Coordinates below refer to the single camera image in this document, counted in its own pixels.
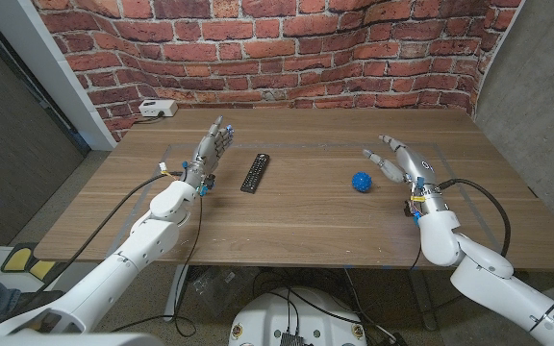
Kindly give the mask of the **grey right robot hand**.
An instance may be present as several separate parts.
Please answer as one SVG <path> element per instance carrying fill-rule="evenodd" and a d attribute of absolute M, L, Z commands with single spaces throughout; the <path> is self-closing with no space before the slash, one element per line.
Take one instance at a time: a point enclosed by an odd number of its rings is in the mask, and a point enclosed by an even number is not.
<path fill-rule="evenodd" d="M 376 164 L 390 181 L 408 184 L 413 202 L 420 203 L 419 211 L 422 215 L 448 210 L 438 188 L 436 172 L 428 160 L 391 136 L 381 135 L 379 138 L 396 155 L 397 164 L 383 159 L 369 149 L 363 150 L 363 156 Z"/>

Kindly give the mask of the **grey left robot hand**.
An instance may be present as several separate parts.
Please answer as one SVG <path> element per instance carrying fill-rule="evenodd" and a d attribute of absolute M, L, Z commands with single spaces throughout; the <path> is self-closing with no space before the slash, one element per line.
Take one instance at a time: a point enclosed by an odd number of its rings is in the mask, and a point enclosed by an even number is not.
<path fill-rule="evenodd" d="M 191 155 L 183 182 L 194 188 L 199 188 L 214 173 L 219 160 L 233 142 L 234 129 L 231 125 L 223 127 L 222 121 L 223 116 L 220 115 Z"/>

